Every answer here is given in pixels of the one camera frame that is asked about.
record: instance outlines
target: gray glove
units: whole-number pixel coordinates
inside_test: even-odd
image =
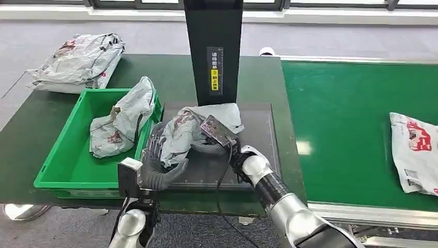
[[[165,190],[187,169],[188,159],[184,159],[176,167],[167,171],[160,161],[161,148],[165,137],[161,137],[166,123],[160,122],[152,129],[146,149],[142,151],[141,162],[143,183],[142,188],[150,190]]]

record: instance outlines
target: black pillar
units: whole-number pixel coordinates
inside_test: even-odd
[[[236,102],[243,0],[184,0],[198,105]]]

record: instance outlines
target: green conveyor belt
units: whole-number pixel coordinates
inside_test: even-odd
[[[282,67],[296,140],[311,148],[300,155],[308,201],[438,211],[438,197],[403,192],[389,121],[398,112],[438,125],[438,65]]]

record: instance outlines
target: gray floor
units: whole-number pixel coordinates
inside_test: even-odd
[[[128,53],[190,53],[184,23],[0,21],[0,97],[25,69],[38,67],[74,34],[112,32],[126,41]],[[261,47],[271,46],[284,55],[438,59],[437,40],[438,28],[433,27],[244,24],[241,54],[258,55]],[[0,130],[30,94],[27,82],[20,80],[0,98]],[[115,216],[114,211],[100,216],[86,209],[60,208],[28,223],[10,222],[2,216],[0,247],[105,247]],[[260,247],[279,246],[267,220],[240,228]],[[251,246],[217,216],[165,215],[158,233],[152,247]]]

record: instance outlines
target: crumpled plastic bag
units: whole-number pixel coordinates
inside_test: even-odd
[[[152,115],[156,92],[144,76],[111,109],[109,115],[95,118],[90,125],[90,152],[104,158],[125,152],[134,146],[138,133]]]
[[[80,94],[85,88],[103,89],[124,51],[116,34],[76,35],[65,42],[37,70],[27,70],[35,79],[29,87]]]
[[[405,193],[438,196],[438,127],[389,114],[394,164]]]
[[[205,143],[207,137],[201,133],[200,125],[209,115],[213,115],[233,133],[239,133],[244,128],[239,107],[235,103],[184,107],[164,129],[162,137],[166,137],[166,141],[161,153],[164,167],[182,162],[193,145]]]

